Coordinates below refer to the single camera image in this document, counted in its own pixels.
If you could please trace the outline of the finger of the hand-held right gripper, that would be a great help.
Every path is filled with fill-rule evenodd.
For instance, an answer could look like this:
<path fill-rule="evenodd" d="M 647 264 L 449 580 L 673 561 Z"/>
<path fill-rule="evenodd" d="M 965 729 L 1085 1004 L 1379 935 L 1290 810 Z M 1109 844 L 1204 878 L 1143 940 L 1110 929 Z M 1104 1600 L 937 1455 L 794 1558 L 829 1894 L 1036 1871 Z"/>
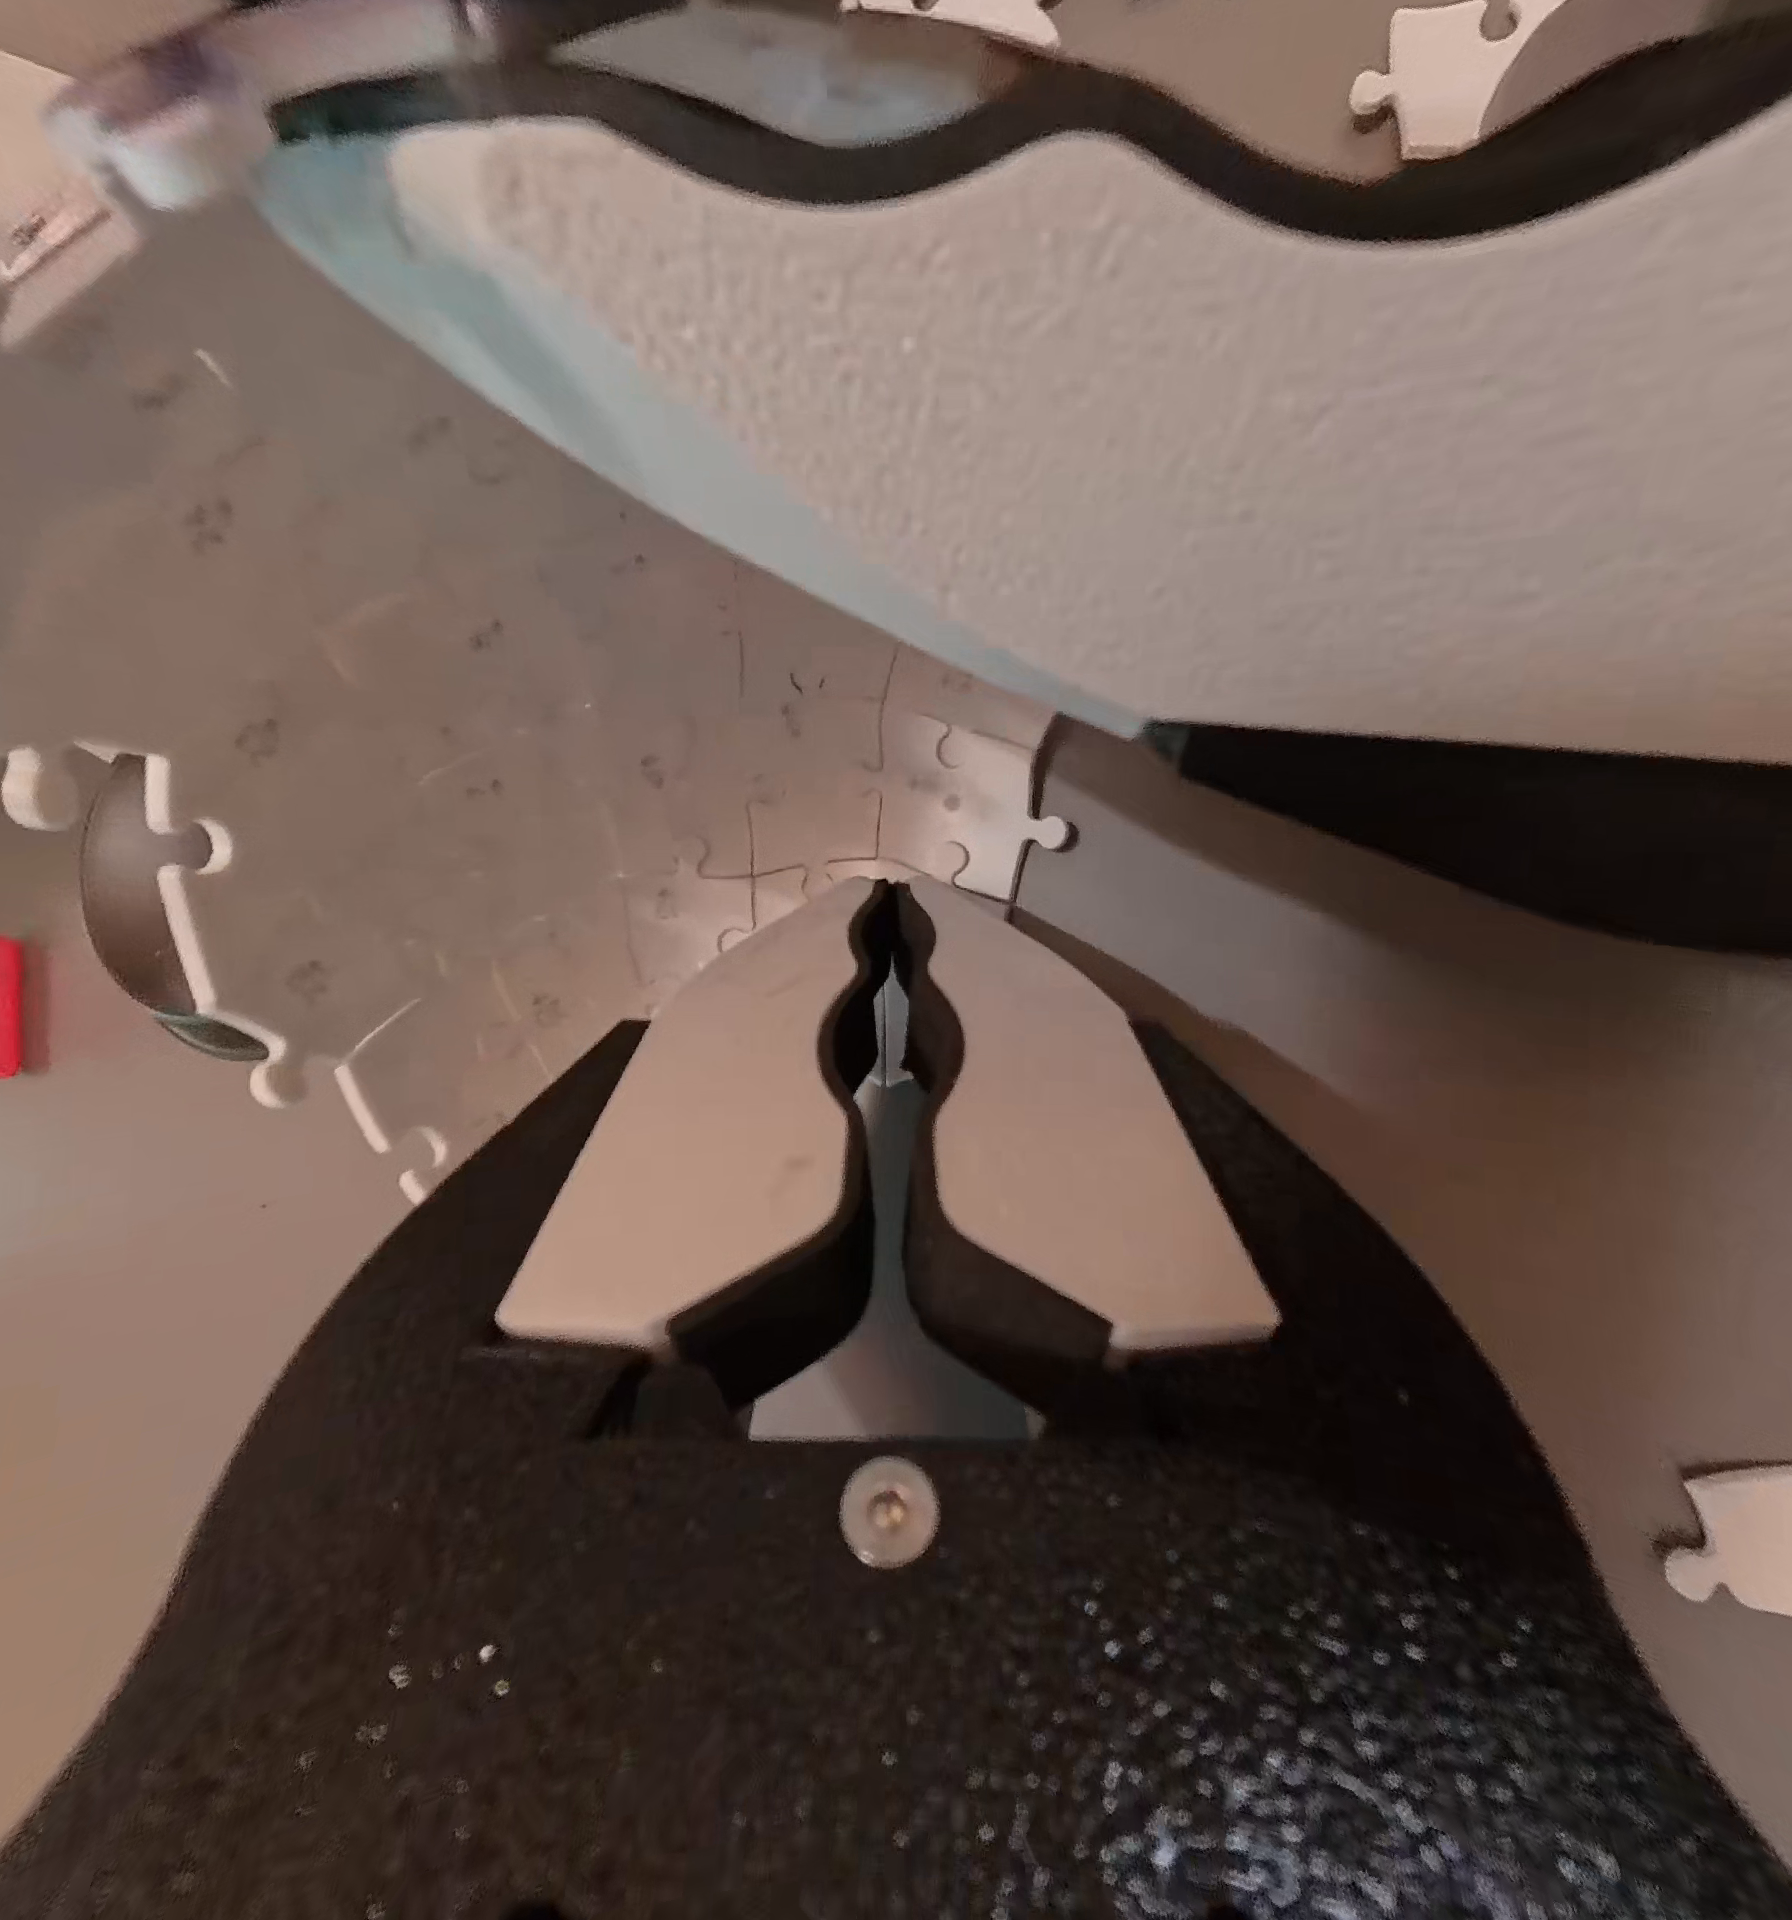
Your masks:
<path fill-rule="evenodd" d="M 1027 64 L 1001 41 L 921 21 L 626 21 L 548 60 L 804 142 L 889 142 L 951 127 L 1002 98 Z"/>
<path fill-rule="evenodd" d="M 273 223 L 597 475 L 1115 723 L 1792 752 L 1792 14 L 1332 180 L 1026 54 L 804 142 L 288 14 Z M 828 21 L 894 21 L 844 14 Z"/>

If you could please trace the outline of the partly built puzzle ball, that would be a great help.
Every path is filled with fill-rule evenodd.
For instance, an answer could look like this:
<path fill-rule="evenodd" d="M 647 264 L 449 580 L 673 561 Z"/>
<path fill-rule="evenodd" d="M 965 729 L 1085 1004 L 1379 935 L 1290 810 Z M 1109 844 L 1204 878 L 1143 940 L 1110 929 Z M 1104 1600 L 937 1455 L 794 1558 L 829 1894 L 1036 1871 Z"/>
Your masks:
<path fill-rule="evenodd" d="M 422 1201 L 610 1025 L 848 878 L 1007 902 L 1052 711 L 774 582 L 230 203 L 146 227 L 0 47 L 0 790 L 131 790 L 202 1052 L 330 1064 Z"/>

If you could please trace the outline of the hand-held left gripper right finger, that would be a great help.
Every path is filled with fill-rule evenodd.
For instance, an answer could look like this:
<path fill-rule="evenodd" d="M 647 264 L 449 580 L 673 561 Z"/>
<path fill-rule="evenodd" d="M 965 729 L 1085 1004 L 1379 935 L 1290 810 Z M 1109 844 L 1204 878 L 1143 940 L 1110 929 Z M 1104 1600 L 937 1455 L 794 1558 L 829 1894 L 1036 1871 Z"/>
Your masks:
<path fill-rule="evenodd" d="M 1007 1348 L 1115 1367 L 1266 1342 L 1281 1316 L 1122 1007 L 946 883 L 901 908 L 935 1204 L 1033 1286 Z"/>

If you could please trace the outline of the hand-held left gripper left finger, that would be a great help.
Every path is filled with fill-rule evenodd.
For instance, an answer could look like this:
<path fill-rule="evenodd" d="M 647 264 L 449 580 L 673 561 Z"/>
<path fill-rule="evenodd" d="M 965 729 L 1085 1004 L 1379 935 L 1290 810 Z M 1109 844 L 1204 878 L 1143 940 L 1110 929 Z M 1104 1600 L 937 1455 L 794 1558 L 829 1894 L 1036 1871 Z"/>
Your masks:
<path fill-rule="evenodd" d="M 500 1300 L 502 1333 L 681 1346 L 842 1212 L 854 1099 L 826 1033 L 867 981 L 881 881 L 754 931 L 647 1022 Z"/>

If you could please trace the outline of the white puzzle piece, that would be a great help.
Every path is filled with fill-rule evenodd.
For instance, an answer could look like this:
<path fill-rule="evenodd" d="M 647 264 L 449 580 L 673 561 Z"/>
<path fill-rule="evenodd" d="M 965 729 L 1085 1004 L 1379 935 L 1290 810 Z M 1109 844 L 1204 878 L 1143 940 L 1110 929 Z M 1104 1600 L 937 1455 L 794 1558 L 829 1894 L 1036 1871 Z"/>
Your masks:
<path fill-rule="evenodd" d="M 1733 1602 L 1792 1618 L 1792 1465 L 1685 1476 L 1699 1544 L 1665 1549 L 1661 1576 L 1676 1597 Z"/>

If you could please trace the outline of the pile of white puzzle pieces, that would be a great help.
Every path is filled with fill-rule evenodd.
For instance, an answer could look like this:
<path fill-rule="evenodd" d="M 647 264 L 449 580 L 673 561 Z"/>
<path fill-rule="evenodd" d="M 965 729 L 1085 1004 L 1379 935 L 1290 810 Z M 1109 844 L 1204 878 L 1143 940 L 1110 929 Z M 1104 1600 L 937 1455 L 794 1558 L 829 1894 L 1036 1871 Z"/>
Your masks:
<path fill-rule="evenodd" d="M 1483 138 L 1483 110 L 1535 31 L 1564 2 L 1502 5 L 1502 29 L 1483 29 L 1483 2 L 1399 9 L 1389 14 L 1385 64 L 1365 69 L 1345 94 L 1355 123 L 1389 118 L 1405 162 L 1456 157 Z M 927 19 L 1014 50 L 1067 59 L 1052 7 L 1033 2 L 840 2 L 837 13 Z"/>

